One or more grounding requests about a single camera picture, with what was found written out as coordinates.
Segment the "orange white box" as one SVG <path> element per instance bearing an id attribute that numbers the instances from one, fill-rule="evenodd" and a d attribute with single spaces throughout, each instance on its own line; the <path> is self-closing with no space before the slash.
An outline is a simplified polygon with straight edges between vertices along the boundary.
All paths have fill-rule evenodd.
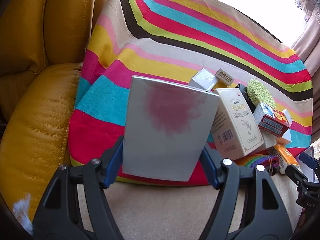
<path id="1" fill-rule="evenodd" d="M 299 163 L 295 157 L 283 145 L 276 144 L 272 148 L 269 148 L 268 152 L 279 159 L 279 171 L 281 174 L 285 174 L 285 170 L 289 165 L 299 168 Z"/>

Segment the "white box red logo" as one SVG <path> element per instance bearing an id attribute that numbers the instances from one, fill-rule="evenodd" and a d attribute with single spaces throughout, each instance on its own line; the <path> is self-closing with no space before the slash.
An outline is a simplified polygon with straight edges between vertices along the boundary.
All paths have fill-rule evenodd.
<path id="1" fill-rule="evenodd" d="M 271 148 L 277 144 L 276 137 L 273 134 L 271 134 L 263 129 L 261 129 L 260 131 L 261 131 L 261 135 L 263 136 L 263 140 L 264 140 L 264 143 L 259 147 L 260 151 L 267 150 L 268 148 Z"/>

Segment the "red snack package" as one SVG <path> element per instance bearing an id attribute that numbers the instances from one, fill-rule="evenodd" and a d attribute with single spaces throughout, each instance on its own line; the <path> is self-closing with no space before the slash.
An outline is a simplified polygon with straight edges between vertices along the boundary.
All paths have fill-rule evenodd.
<path id="1" fill-rule="evenodd" d="M 259 128 L 276 137 L 282 137 L 290 127 L 284 113 L 262 102 L 255 108 L 253 116 Z"/>

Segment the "cream tall medicine box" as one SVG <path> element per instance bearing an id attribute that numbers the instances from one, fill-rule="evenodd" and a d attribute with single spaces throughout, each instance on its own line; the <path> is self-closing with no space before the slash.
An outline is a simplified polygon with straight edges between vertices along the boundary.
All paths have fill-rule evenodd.
<path id="1" fill-rule="evenodd" d="M 263 136 L 238 88 L 217 88 L 219 99 L 211 135 L 223 158 L 240 159 L 264 144 Z"/>

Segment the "green sponge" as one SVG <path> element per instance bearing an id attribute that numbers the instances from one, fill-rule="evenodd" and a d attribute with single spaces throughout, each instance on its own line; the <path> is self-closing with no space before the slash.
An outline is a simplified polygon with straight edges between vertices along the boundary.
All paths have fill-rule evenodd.
<path id="1" fill-rule="evenodd" d="M 259 80 L 249 80 L 247 84 L 247 94 L 255 106 L 262 102 L 274 109 L 277 107 L 272 94 Z"/>

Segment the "black barcode box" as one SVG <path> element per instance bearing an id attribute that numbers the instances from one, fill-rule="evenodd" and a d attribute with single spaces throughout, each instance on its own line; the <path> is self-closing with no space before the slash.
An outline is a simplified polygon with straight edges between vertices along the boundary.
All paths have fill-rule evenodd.
<path id="1" fill-rule="evenodd" d="M 242 93 L 243 97 L 245 98 L 251 112 L 254 113 L 256 107 L 248 96 L 247 87 L 245 85 L 243 85 L 242 83 L 238 83 L 236 85 L 236 88 L 238 88 L 240 90 L 240 92 Z"/>

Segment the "gold white slim box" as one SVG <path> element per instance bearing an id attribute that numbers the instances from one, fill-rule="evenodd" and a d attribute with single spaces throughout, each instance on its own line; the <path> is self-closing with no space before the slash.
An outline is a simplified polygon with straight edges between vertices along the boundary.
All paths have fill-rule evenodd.
<path id="1" fill-rule="evenodd" d="M 228 74 L 226 71 L 224 71 L 222 68 L 220 68 L 215 76 L 222 82 L 224 83 L 226 86 L 231 86 L 234 78 L 231 76 L 231 74 Z"/>

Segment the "silver cube box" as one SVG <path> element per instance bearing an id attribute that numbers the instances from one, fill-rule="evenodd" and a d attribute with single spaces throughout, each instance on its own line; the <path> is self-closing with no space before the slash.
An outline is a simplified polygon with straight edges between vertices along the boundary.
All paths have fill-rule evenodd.
<path id="1" fill-rule="evenodd" d="M 189 81 L 188 86 L 212 91 L 219 79 L 206 68 L 199 70 Z"/>

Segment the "large grey box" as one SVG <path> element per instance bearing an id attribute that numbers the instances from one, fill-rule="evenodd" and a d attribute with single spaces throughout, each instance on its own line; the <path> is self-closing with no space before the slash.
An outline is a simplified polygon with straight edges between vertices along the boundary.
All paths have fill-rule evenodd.
<path id="1" fill-rule="evenodd" d="M 134 75 L 125 121 L 123 172 L 188 181 L 210 134 L 219 100 L 206 90 Z"/>

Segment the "purple storage box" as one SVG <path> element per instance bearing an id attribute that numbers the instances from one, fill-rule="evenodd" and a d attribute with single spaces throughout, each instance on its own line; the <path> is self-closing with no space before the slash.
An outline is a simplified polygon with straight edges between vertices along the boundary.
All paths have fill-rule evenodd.
<path id="1" fill-rule="evenodd" d="M 301 171 L 308 178 L 308 181 L 314 183 L 315 179 L 316 179 L 316 175 L 315 175 L 315 172 L 312 168 L 313 165 L 312 165 L 311 161 L 309 160 L 310 157 L 311 158 L 315 157 L 312 146 L 309 147 L 308 149 L 306 149 L 304 152 L 302 152 L 297 157 L 297 161 L 299 163 Z"/>

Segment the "pink patterned curtain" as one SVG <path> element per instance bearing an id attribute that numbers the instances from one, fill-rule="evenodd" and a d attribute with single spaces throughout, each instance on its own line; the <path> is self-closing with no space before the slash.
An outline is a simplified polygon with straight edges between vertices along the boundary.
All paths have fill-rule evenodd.
<path id="1" fill-rule="evenodd" d="M 305 13 L 306 26 L 293 43 L 293 49 L 311 75 L 313 85 L 313 117 L 311 142 L 319 139 L 319 0 L 295 0 Z"/>

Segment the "striped colourful cloth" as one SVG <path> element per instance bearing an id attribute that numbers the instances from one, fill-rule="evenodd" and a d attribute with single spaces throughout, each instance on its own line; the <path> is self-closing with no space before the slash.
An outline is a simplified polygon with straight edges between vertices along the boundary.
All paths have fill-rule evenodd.
<path id="1" fill-rule="evenodd" d="M 133 75 L 187 84 L 202 68 L 233 84 L 260 80 L 292 116 L 288 150 L 311 142 L 312 81 L 294 50 L 217 0 L 107 0 L 89 41 L 69 122 L 73 166 L 98 158 L 124 133 Z"/>

